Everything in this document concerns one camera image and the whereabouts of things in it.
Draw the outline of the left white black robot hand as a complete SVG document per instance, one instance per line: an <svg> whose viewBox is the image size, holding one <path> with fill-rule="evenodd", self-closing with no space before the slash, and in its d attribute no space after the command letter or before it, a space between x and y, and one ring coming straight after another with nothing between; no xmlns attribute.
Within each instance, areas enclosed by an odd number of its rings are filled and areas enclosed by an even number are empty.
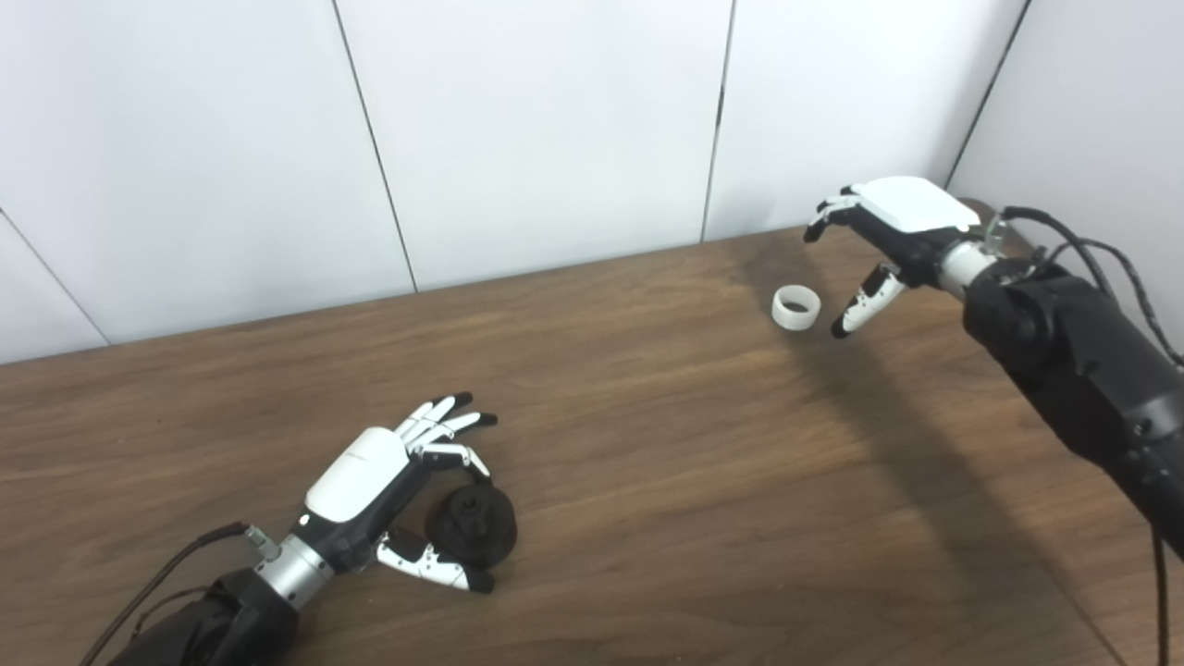
<svg viewBox="0 0 1184 666"><path fill-rule="evenodd" d="M436 472L465 470L477 484L493 475L477 452L457 441L474 427L495 425L495 414L462 414L469 392L420 404L400 425L373 425L314 481L285 547L294 547L328 582L380 563L436 585L489 595L491 574L445 555L425 536L394 527L395 518Z"/></svg>

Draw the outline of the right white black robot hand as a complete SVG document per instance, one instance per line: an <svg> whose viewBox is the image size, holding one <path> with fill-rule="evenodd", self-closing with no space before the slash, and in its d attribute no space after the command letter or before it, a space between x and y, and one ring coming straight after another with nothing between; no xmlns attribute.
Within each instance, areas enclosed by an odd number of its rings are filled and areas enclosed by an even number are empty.
<svg viewBox="0 0 1184 666"><path fill-rule="evenodd" d="M993 264L971 233L979 223L971 209L921 177L880 178L826 198L805 228L805 243L841 225L883 254L834 320L832 335L850 337L905 290L929 287L964 301L969 283Z"/></svg>

